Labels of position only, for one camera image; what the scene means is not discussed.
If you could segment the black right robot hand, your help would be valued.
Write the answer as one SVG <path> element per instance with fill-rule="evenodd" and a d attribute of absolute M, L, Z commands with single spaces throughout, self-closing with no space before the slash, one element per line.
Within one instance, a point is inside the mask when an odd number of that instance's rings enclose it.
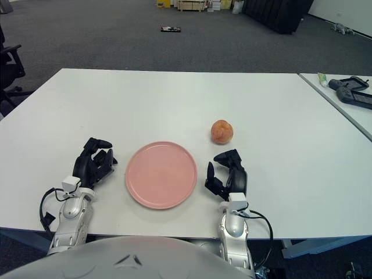
<path fill-rule="evenodd" d="M 216 155 L 213 160 L 220 165 L 228 168 L 228 179 L 225 185 L 214 176 L 212 162 L 208 163 L 205 187 L 213 194 L 220 196 L 224 201 L 228 201 L 230 193 L 246 194 L 248 175 L 241 165 L 241 157 L 236 149 L 232 149 Z"/>

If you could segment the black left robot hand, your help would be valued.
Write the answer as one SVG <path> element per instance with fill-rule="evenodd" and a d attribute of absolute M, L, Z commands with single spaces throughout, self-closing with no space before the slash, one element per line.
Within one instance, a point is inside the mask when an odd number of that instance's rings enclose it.
<path fill-rule="evenodd" d="M 80 187 L 94 189 L 113 171 L 113 165 L 118 162 L 113 156 L 112 147 L 110 142 L 92 137 L 86 142 L 73 168 L 73 177 L 80 179 Z"/>

